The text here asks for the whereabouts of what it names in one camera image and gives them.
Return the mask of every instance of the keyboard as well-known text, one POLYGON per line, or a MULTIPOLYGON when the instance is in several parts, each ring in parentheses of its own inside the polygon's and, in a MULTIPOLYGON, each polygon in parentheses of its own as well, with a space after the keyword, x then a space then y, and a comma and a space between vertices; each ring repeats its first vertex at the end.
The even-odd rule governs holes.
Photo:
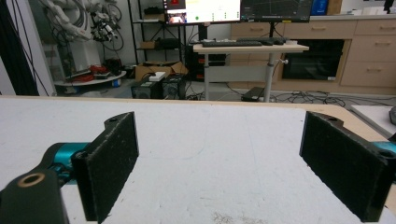
POLYGON ((263 45, 283 45, 286 41, 289 40, 286 37, 268 37, 268 36, 260 36, 260 37, 239 37, 236 39, 236 42, 246 42, 246 41, 259 41, 263 45))
POLYGON ((227 42, 202 42, 204 48, 222 48, 222 47, 252 47, 261 46, 259 41, 227 41, 227 42))

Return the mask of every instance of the black foam pad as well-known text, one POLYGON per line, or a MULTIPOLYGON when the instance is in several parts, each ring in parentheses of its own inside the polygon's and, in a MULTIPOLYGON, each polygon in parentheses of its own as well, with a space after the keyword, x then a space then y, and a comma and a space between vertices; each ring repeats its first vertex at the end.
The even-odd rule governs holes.
POLYGON ((72 159, 85 217, 98 223, 110 213, 139 155, 133 112, 108 119, 105 126, 72 159))

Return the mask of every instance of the cabinet drawer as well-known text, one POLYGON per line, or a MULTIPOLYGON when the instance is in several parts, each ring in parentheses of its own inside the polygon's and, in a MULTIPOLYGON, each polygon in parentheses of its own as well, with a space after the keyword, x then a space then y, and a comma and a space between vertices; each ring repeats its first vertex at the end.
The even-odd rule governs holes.
MULTIPOLYGON (((284 24, 280 23, 276 26, 276 30, 283 34, 284 24)), ((242 22, 231 24, 231 36, 268 36, 270 25, 267 22, 242 22)))
POLYGON ((396 87, 396 63, 346 64, 343 86, 396 87))
POLYGON ((355 35, 396 35, 396 20, 358 21, 355 35))
POLYGON ((395 35, 355 35, 348 60, 353 62, 396 62, 395 35))
POLYGON ((251 61, 251 60, 255 60, 255 61, 268 61, 269 59, 269 55, 268 54, 259 54, 259 53, 253 53, 253 54, 231 54, 230 59, 233 61, 251 61))
POLYGON ((299 39, 351 39, 356 21, 311 21, 285 24, 285 37, 299 39))

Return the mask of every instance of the white table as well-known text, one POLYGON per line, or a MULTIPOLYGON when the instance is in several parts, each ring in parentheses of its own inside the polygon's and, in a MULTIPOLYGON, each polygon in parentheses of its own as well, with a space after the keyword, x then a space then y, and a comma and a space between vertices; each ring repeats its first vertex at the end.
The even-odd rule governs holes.
POLYGON ((382 133, 386 138, 396 133, 396 125, 390 122, 389 111, 392 106, 387 105, 352 105, 352 111, 382 133))
POLYGON ((204 48, 202 44, 194 45, 193 51, 205 55, 205 99, 209 100, 209 83, 222 81, 264 81, 264 102, 269 102, 274 73, 275 55, 278 53, 293 53, 309 50, 302 45, 273 45, 260 47, 221 47, 204 48), (210 66, 209 54, 234 53, 268 53, 269 61, 266 66, 210 66))
MULTIPOLYGON (((0 97, 0 189, 50 145, 90 142, 134 111, 140 157, 105 223, 360 223, 299 156, 305 110, 277 106, 305 105, 0 97)), ((378 138, 341 107, 306 108, 378 138)), ((77 187, 62 193, 85 223, 77 187)), ((385 208, 380 223, 395 222, 385 208)))

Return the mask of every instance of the monitor screen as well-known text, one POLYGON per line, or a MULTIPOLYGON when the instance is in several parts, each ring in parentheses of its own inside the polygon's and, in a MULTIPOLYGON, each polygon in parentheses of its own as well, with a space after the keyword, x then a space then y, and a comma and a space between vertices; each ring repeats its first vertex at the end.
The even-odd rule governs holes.
POLYGON ((242 0, 241 21, 309 22, 313 0, 242 0))
POLYGON ((163 0, 167 24, 240 21, 240 0, 163 0))

